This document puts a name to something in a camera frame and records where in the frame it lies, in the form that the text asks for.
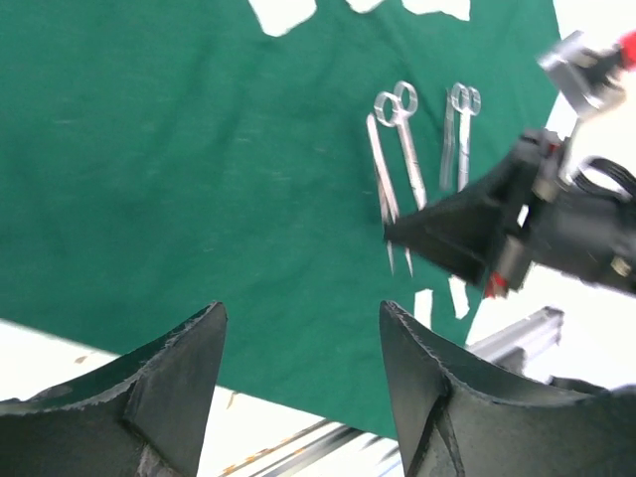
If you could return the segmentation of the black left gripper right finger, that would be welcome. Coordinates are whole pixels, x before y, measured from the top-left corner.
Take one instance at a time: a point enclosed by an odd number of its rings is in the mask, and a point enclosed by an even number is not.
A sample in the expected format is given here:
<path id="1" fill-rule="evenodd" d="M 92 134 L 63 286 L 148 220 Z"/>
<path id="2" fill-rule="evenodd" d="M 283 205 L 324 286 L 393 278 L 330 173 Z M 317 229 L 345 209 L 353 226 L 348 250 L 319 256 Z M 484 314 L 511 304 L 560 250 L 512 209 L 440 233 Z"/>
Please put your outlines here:
<path id="1" fill-rule="evenodd" d="M 384 365 L 407 476 L 632 476 L 635 388 L 544 384 L 380 305 Z"/>

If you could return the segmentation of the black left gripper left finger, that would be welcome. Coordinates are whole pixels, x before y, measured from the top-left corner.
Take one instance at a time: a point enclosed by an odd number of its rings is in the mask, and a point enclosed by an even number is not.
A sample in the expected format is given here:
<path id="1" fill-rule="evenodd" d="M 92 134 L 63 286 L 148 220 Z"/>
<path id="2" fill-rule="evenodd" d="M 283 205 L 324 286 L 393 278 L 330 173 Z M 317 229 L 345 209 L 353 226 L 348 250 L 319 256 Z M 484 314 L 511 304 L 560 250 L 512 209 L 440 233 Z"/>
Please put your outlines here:
<path id="1" fill-rule="evenodd" d="M 227 325 L 214 302 L 92 372 L 2 401 L 2 475 L 196 475 Z"/>

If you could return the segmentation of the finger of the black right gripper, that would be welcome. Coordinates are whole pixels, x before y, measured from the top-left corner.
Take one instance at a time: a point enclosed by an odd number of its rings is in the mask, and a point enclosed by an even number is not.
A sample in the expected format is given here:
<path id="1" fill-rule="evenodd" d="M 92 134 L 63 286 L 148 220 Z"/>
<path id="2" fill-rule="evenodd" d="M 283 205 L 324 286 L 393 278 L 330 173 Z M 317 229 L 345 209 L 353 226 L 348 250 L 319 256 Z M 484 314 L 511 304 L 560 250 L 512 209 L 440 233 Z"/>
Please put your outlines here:
<path id="1" fill-rule="evenodd" d="M 513 166 L 500 164 L 462 191 L 385 226 L 384 239 L 483 286 L 514 227 L 514 176 Z"/>

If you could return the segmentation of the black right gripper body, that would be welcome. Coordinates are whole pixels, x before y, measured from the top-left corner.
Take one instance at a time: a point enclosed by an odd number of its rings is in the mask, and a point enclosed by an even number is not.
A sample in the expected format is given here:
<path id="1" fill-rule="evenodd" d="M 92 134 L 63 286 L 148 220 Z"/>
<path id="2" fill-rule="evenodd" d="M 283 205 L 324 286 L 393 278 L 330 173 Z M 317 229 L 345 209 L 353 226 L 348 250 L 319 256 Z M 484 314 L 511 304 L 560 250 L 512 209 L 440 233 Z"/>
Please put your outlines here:
<path id="1" fill-rule="evenodd" d="M 528 214 L 489 276 L 489 295 L 504 297 L 523 287 L 532 264 L 580 281 L 635 294 L 635 176 L 624 166 L 594 156 L 568 183 L 560 177 L 569 140 L 546 129 L 520 137 L 537 142 L 533 181 L 513 186 L 528 192 Z"/>

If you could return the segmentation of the white strip packet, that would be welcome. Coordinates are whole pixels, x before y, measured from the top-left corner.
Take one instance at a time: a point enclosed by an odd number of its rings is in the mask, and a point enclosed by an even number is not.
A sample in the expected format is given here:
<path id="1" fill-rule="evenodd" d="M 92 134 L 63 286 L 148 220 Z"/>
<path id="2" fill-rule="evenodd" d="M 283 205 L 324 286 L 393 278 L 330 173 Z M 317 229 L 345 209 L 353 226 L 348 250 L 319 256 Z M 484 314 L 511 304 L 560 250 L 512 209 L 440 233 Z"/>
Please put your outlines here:
<path id="1" fill-rule="evenodd" d="M 414 294 L 413 316 L 424 327 L 431 328 L 433 291 L 422 289 Z"/>
<path id="2" fill-rule="evenodd" d="M 470 311 L 467 287 L 464 280 L 452 275 L 448 278 L 449 291 L 453 303 L 455 318 L 462 320 Z"/>

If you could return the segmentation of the silver hemostat forceps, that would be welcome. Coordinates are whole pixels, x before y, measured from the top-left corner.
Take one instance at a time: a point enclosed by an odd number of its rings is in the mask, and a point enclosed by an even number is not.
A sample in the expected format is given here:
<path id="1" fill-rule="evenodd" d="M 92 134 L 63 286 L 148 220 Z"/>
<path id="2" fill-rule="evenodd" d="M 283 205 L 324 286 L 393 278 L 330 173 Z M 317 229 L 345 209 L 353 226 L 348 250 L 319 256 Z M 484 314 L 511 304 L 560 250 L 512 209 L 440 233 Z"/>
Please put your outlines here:
<path id="1" fill-rule="evenodd" d="M 451 171 L 457 158 L 457 190 L 464 189 L 469 182 L 471 119 L 481 111 L 481 94 L 473 86 L 456 82 L 446 91 L 446 106 L 443 125 L 443 148 L 440 161 L 439 186 L 448 190 L 451 186 Z"/>

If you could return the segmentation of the small silver scissors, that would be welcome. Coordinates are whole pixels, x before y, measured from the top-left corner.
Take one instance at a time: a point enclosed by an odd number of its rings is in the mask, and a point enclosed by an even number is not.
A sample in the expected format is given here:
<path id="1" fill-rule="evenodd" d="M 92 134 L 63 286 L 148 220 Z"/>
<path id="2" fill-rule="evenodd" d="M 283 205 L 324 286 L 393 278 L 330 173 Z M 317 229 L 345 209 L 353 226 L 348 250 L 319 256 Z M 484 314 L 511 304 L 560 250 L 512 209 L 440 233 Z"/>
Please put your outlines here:
<path id="1" fill-rule="evenodd" d="M 417 108 L 416 89 L 405 80 L 399 80 L 392 91 L 379 92 L 374 102 L 377 122 L 397 130 L 413 199 L 417 209 L 421 210 L 427 204 L 427 195 L 409 126 Z"/>

